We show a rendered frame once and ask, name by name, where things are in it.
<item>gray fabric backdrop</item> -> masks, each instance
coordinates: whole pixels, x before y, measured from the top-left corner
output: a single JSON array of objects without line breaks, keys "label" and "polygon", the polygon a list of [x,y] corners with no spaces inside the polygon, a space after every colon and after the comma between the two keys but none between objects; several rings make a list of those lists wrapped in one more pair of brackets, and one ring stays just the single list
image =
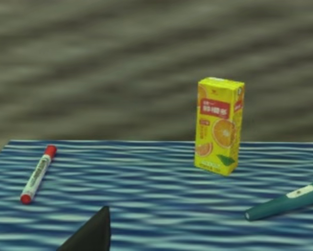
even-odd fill
[{"label": "gray fabric backdrop", "polygon": [[242,140],[313,141],[313,0],[0,0],[0,149],[193,140],[206,76],[246,82]]}]

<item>table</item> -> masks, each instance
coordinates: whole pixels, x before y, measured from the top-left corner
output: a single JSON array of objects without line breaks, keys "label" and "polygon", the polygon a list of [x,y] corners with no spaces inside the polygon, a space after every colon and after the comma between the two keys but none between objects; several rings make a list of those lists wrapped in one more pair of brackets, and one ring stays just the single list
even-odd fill
[{"label": "table", "polygon": [[[33,204],[19,195],[58,147]],[[0,152],[0,251],[53,251],[102,206],[111,251],[313,251],[313,207],[244,211],[313,181],[313,143],[244,142],[228,177],[193,166],[193,142],[13,140]]]}]

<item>teal handle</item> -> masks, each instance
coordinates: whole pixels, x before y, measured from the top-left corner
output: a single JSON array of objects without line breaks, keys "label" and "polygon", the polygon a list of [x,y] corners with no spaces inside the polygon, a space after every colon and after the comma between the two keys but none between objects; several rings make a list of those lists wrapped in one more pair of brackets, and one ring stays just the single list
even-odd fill
[{"label": "teal handle", "polygon": [[313,183],[245,212],[248,221],[255,221],[313,204]]}]

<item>juice box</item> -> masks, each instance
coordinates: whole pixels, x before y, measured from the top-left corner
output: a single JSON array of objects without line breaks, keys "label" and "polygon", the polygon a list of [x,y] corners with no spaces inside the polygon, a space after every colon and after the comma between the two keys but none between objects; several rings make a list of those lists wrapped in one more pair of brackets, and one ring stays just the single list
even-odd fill
[{"label": "juice box", "polygon": [[229,175],[238,165],[245,84],[208,77],[198,83],[194,165]]}]

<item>white marker barrel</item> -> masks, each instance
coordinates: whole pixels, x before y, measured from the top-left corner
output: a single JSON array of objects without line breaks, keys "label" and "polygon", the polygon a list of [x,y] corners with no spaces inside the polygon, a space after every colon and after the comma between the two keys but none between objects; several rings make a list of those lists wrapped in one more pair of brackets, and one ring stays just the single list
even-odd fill
[{"label": "white marker barrel", "polygon": [[24,190],[20,195],[20,201],[23,204],[29,204],[33,200],[37,193],[38,187],[45,175],[49,164],[52,162],[56,154],[56,147],[54,145],[48,145],[44,155],[39,160],[36,169],[32,173],[30,179],[26,183]]}]

